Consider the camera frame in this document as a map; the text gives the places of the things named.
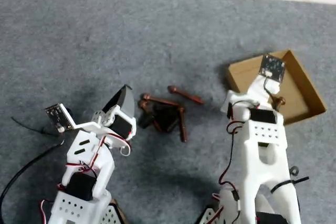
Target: cardboard box lid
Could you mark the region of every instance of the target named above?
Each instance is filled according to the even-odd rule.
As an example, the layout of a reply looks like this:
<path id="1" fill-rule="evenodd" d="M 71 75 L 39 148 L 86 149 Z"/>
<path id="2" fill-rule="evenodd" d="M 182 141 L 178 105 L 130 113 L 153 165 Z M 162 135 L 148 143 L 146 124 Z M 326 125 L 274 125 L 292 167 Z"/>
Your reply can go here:
<path id="1" fill-rule="evenodd" d="M 291 50 L 272 52 L 271 55 L 282 59 L 286 64 L 284 80 L 276 96 L 286 99 L 280 108 L 285 125 L 312 118 L 327 111 L 322 97 L 312 84 L 302 64 Z M 228 82 L 236 92 L 246 92 L 258 75 L 262 55 L 233 63 L 228 68 Z"/>

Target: black zip tie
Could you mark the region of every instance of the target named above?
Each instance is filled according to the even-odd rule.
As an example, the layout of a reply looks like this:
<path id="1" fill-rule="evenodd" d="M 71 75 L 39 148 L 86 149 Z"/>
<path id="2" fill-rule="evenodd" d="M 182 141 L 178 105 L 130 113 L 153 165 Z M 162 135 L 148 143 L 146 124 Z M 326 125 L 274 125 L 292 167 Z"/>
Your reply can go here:
<path id="1" fill-rule="evenodd" d="M 297 184 L 297 183 L 301 183 L 301 182 L 304 182 L 306 180 L 309 180 L 309 177 L 304 177 L 304 178 L 300 178 L 300 179 L 297 179 L 297 180 L 294 180 L 294 179 L 290 179 L 290 180 L 286 180 L 284 182 L 281 182 L 279 183 L 278 185 L 276 185 L 275 187 L 272 188 L 271 190 L 271 194 L 275 192 L 276 189 L 278 189 L 279 187 L 281 186 L 284 186 L 284 185 L 287 185 L 287 184 Z"/>

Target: floor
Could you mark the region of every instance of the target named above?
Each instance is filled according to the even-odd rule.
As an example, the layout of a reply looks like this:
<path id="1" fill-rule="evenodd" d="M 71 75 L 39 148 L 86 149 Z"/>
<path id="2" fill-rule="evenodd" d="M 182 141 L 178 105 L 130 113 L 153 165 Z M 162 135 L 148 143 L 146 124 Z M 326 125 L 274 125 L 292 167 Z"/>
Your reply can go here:
<path id="1" fill-rule="evenodd" d="M 179 132 L 138 129 L 133 151 L 113 151 L 108 189 L 130 223 L 194 223 L 229 158 L 227 118 L 220 113 L 231 62 L 291 48 L 328 111 L 286 127 L 289 165 L 310 180 L 297 185 L 302 223 L 336 218 L 336 6 L 268 0 L 0 0 L 0 162 L 3 188 L 57 140 L 28 131 L 53 128 L 43 108 L 63 102 L 77 122 L 90 120 L 124 84 L 134 96 L 163 98 L 175 84 L 206 104 L 184 101 L 190 141 Z M 75 133 L 10 189 L 6 224 L 40 222 L 37 202 L 54 199 Z M 239 182 L 239 150 L 227 179 Z"/>

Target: white robot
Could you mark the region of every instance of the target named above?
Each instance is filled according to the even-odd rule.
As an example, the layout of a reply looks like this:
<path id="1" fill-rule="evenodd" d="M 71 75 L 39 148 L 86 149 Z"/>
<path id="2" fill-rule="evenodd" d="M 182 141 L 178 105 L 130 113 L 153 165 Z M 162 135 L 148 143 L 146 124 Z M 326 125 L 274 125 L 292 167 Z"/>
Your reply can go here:
<path id="1" fill-rule="evenodd" d="M 223 187 L 219 194 L 213 194 L 218 210 L 207 208 L 199 224 L 301 224 L 294 184 L 308 177 L 290 178 L 284 117 L 276 104 L 283 99 L 273 96 L 280 91 L 284 73 L 284 62 L 264 55 L 259 74 L 247 92 L 228 92 L 221 111 L 227 113 L 228 128 L 233 128 L 229 132 L 241 150 L 243 180 L 238 189 L 231 182 L 222 182 L 228 166 L 219 183 L 229 184 L 230 188 Z M 268 103 L 270 96 L 273 105 Z M 257 194 L 260 185 L 266 185 L 279 203 L 279 215 L 263 195 Z"/>
<path id="2" fill-rule="evenodd" d="M 101 111 L 94 113 L 91 122 L 76 124 L 63 104 L 46 108 L 46 112 L 59 132 L 82 129 L 67 153 L 67 168 L 48 223 L 123 224 L 116 205 L 110 203 L 106 186 L 114 170 L 109 149 L 119 148 L 122 155 L 128 156 L 129 140 L 137 131 L 131 88 L 120 89 Z"/>

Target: circuit board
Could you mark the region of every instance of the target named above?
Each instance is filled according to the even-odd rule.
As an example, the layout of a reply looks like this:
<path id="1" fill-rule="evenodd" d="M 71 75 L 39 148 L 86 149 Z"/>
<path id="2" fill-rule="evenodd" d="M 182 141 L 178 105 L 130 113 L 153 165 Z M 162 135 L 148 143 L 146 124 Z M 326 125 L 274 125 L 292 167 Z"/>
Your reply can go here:
<path id="1" fill-rule="evenodd" d="M 49 116 L 50 120 L 55 125 L 58 132 L 64 132 L 74 129 L 60 104 L 55 104 L 53 106 L 47 107 L 45 111 Z"/>
<path id="2" fill-rule="evenodd" d="M 285 63 L 270 54 L 263 55 L 259 74 L 282 83 L 285 74 Z"/>

